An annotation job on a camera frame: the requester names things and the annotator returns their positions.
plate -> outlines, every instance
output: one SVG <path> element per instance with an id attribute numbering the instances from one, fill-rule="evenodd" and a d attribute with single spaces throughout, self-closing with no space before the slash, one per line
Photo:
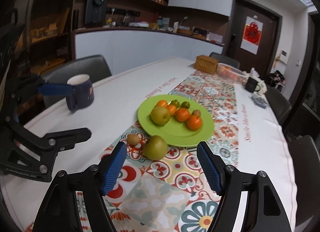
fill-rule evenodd
<path id="1" fill-rule="evenodd" d="M 155 125 L 150 119 L 150 112 L 160 100 L 168 103 L 178 100 L 180 104 L 187 101 L 190 103 L 190 114 L 198 109 L 201 111 L 202 127 L 196 131 L 191 131 L 185 123 L 178 122 L 174 116 L 164 126 Z M 159 135 L 169 145 L 177 147 L 194 147 L 201 141 L 206 141 L 213 133 L 214 121 L 211 114 L 197 102 L 178 95 L 163 94 L 148 98 L 138 109 L 138 120 L 142 128 L 151 136 Z"/>

dark brown door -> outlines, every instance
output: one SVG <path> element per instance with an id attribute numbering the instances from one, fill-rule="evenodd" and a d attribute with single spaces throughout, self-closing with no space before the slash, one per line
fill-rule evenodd
<path id="1" fill-rule="evenodd" d="M 240 70 L 250 72 L 251 68 L 255 68 L 260 76 L 265 76 L 275 43 L 277 20 L 239 3 L 236 4 L 235 8 L 227 56 L 240 62 Z M 261 40 L 256 55 L 240 48 L 247 16 L 263 23 Z"/>

black mug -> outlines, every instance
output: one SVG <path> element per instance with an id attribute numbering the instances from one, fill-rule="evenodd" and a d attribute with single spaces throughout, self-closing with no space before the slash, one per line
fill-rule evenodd
<path id="1" fill-rule="evenodd" d="M 68 85 L 73 86 L 73 93 L 66 97 L 68 109 L 72 112 L 90 106 L 94 101 L 94 93 L 90 76 L 76 75 L 70 78 Z"/>
<path id="2" fill-rule="evenodd" d="M 253 93 L 254 91 L 259 91 L 261 88 L 259 87 L 258 90 L 256 90 L 256 87 L 258 85 L 258 81 L 249 77 L 248 78 L 248 81 L 247 81 L 247 84 L 245 85 L 245 90 L 249 91 L 250 93 Z"/>

screw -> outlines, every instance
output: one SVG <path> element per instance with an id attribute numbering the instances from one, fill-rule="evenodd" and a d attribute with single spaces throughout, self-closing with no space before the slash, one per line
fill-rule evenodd
<path id="1" fill-rule="evenodd" d="M 41 166 L 40 166 L 40 171 L 41 171 L 41 173 L 46 173 L 46 172 L 48 171 L 47 166 L 41 165 Z"/>
<path id="2" fill-rule="evenodd" d="M 259 175 L 260 175 L 261 177 L 266 177 L 266 176 L 267 176 L 267 174 L 266 174 L 265 171 L 259 171 Z"/>
<path id="3" fill-rule="evenodd" d="M 232 165 L 227 165 L 226 166 L 227 171 L 234 171 L 235 168 Z"/>
<path id="4" fill-rule="evenodd" d="M 54 146 L 55 144 L 56 144 L 55 139 L 50 139 L 50 140 L 49 140 L 49 145 L 50 145 L 50 146 Z"/>
<path id="5" fill-rule="evenodd" d="M 96 165 L 96 164 L 93 164 L 93 165 L 91 165 L 91 166 L 89 167 L 90 171 L 96 171 L 98 168 L 99 168 L 99 166 Z"/>
<path id="6" fill-rule="evenodd" d="M 65 173 L 65 171 L 58 171 L 57 175 L 58 175 L 59 177 L 62 177 L 62 176 L 64 175 L 64 173 Z"/>

paper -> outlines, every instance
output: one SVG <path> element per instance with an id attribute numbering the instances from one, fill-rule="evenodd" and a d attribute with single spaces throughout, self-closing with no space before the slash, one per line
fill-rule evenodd
<path id="1" fill-rule="evenodd" d="M 261 40 L 262 28 L 262 22 L 257 21 L 254 18 L 247 17 L 240 48 L 256 55 Z"/>

